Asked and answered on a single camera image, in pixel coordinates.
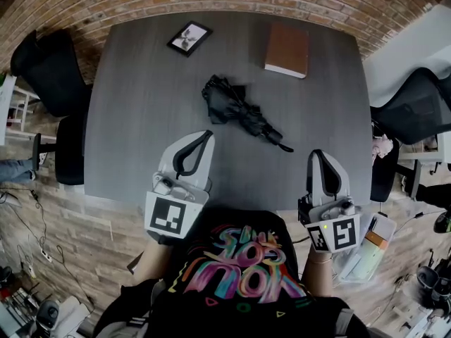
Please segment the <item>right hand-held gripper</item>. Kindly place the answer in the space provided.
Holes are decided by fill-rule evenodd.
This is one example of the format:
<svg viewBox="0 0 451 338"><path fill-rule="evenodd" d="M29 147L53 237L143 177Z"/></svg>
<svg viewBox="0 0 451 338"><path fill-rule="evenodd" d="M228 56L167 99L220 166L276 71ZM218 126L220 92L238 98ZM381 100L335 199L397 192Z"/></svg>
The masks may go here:
<svg viewBox="0 0 451 338"><path fill-rule="evenodd" d="M347 171L330 154L313 150L307 164L307 191L298 200L298 220L315 252L337 253L359 241L360 213L350 195Z"/></svg>

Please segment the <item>brown book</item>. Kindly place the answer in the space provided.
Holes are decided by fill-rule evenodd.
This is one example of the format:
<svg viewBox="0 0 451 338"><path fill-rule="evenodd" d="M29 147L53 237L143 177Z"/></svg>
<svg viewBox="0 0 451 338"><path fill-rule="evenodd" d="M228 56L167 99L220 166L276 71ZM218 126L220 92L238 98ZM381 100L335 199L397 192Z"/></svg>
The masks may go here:
<svg viewBox="0 0 451 338"><path fill-rule="evenodd" d="M308 72L309 33L296 27L273 23L264 68L304 79Z"/></svg>

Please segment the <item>dark grey table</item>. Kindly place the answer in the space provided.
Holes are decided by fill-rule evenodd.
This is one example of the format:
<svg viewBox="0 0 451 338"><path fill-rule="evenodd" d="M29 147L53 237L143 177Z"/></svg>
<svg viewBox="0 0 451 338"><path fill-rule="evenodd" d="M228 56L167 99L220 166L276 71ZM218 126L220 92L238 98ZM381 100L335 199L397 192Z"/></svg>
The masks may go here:
<svg viewBox="0 0 451 338"><path fill-rule="evenodd" d="M166 44L190 21L213 30L185 57ZM309 33L304 79L264 69L273 23ZM202 89L212 75L246 86L246 99L283 135L284 152L239 125L211 123ZM294 210L306 192L307 161L323 149L346 169L350 192L371 191L371 116L355 38L301 20L202 11L133 20L111 28L101 55L85 135L85 193L143 206L163 151L211 130L210 204Z"/></svg>

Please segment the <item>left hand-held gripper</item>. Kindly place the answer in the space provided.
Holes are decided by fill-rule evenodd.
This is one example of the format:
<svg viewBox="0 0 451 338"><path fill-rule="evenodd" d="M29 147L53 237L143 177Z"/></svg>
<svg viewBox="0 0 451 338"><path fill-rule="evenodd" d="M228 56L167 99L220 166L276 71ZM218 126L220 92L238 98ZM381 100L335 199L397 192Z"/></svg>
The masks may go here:
<svg viewBox="0 0 451 338"><path fill-rule="evenodd" d="M186 237L209 200L215 143L212 131L199 131L163 152L152 190L146 195L144 228L148 233Z"/></svg>

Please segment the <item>person's right forearm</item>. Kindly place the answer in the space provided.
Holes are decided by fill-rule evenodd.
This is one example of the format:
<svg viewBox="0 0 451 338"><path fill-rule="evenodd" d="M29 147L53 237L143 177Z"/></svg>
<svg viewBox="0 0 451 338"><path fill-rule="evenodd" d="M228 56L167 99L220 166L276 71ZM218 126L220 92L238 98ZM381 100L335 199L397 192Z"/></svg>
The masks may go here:
<svg viewBox="0 0 451 338"><path fill-rule="evenodd" d="M313 296L330 297L333 295L331 253L318 253L310 248L302 273L302 284Z"/></svg>

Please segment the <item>grey mesh office chair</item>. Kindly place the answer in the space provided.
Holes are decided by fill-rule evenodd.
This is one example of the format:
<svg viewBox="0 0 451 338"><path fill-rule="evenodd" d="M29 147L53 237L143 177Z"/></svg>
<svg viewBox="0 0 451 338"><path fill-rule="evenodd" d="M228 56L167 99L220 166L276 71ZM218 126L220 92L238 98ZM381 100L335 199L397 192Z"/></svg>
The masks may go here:
<svg viewBox="0 0 451 338"><path fill-rule="evenodd" d="M451 74L440 79L428 68L417 68L404 81L389 102L371 108L373 137L386 134L393 150L372 161L372 201L388 200L396 174L409 178L409 197L416 198L421 177L421 163L409 169L398 163L400 147L451 131Z"/></svg>

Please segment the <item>person's black printed t-shirt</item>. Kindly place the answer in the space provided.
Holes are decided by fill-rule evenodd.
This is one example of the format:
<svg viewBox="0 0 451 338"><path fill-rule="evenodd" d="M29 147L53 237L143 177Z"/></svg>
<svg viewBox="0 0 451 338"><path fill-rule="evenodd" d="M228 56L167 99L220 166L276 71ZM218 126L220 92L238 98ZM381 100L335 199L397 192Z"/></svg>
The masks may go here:
<svg viewBox="0 0 451 338"><path fill-rule="evenodd" d="M370 338L338 297L302 284L284 220L210 208L173 247L161 279L122 287L92 338Z"/></svg>

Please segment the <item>white desk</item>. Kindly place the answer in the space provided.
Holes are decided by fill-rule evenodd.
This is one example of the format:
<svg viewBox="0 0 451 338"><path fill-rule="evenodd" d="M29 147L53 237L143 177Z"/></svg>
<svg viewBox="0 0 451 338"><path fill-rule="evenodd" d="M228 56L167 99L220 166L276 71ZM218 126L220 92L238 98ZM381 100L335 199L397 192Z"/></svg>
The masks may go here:
<svg viewBox="0 0 451 338"><path fill-rule="evenodd" d="M451 74L451 8L439 4L408 25L363 62L370 105L387 103L409 75L428 68L440 79Z"/></svg>

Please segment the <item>orange box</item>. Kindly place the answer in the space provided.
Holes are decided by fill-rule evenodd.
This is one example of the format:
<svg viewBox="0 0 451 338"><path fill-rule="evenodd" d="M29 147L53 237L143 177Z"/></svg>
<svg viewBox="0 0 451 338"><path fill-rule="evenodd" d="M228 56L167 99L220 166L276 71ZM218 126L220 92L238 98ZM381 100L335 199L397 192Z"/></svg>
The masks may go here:
<svg viewBox="0 0 451 338"><path fill-rule="evenodd" d="M377 246L381 250L386 250L388 247L388 241L372 231L368 231L366 233L365 239L370 241L373 245Z"/></svg>

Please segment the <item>white shelf unit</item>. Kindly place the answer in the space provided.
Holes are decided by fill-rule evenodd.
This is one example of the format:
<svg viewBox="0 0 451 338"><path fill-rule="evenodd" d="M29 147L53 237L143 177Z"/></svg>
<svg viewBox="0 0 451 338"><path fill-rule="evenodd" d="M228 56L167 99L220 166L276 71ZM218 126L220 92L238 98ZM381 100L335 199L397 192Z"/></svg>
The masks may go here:
<svg viewBox="0 0 451 338"><path fill-rule="evenodd" d="M34 133L25 131L27 114L33 112L29 105L40 98L33 92L16 84L17 77L7 73L5 82L0 87L0 146L6 143L7 134L14 137L34 137Z"/></svg>

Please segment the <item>black folding umbrella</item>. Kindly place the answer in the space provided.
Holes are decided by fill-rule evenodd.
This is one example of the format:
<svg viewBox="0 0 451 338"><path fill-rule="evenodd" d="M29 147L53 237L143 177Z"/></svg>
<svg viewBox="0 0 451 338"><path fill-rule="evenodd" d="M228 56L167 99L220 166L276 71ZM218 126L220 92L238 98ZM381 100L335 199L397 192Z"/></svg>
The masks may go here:
<svg viewBox="0 0 451 338"><path fill-rule="evenodd" d="M282 144L283 135L263 116L260 106L246 101L246 86L232 85L227 78L212 75L202 89L202 97L213 124L236 122L251 136L265 139L287 153L294 152Z"/></svg>

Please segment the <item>black office chair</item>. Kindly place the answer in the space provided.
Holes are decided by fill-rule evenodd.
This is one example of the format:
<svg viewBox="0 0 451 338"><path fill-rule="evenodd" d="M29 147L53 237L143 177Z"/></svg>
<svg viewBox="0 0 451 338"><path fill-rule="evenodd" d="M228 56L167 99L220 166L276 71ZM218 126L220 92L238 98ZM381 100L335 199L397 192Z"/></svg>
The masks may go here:
<svg viewBox="0 0 451 338"><path fill-rule="evenodd" d="M92 86L80 72L75 48L67 30L57 30L41 38L31 31L11 57L11 72L22 77L47 111L60 118L54 143L42 143L37 133L32 162L39 169L39 155L55 153L57 182L84 184L85 131Z"/></svg>

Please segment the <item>pink plush toy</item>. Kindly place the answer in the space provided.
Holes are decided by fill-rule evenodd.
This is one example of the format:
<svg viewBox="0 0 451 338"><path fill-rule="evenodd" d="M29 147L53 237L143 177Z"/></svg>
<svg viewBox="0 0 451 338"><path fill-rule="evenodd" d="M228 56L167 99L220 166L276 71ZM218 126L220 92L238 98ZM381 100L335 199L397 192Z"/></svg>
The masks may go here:
<svg viewBox="0 0 451 338"><path fill-rule="evenodd" d="M381 137L373 137L372 140L372 161L377 157L384 158L393 150L393 141L386 134Z"/></svg>

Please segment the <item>black picture frame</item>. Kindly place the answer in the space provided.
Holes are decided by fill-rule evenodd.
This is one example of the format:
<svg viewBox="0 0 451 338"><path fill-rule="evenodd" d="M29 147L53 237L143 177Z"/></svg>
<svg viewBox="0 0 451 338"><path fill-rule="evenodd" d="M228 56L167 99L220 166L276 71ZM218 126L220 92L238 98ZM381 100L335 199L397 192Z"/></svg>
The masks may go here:
<svg viewBox="0 0 451 338"><path fill-rule="evenodd" d="M189 57L212 33L212 29L195 21L190 21L168 41L166 46L185 57Z"/></svg>

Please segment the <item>grey round device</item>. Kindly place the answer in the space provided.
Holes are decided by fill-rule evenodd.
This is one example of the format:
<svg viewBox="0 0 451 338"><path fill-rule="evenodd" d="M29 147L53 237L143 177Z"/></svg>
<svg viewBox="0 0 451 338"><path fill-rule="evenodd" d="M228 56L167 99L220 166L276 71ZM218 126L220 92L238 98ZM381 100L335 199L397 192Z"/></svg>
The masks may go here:
<svg viewBox="0 0 451 338"><path fill-rule="evenodd" d="M38 326L50 331L55 328L58 315L59 306L55 301L43 301L36 314L36 323Z"/></svg>

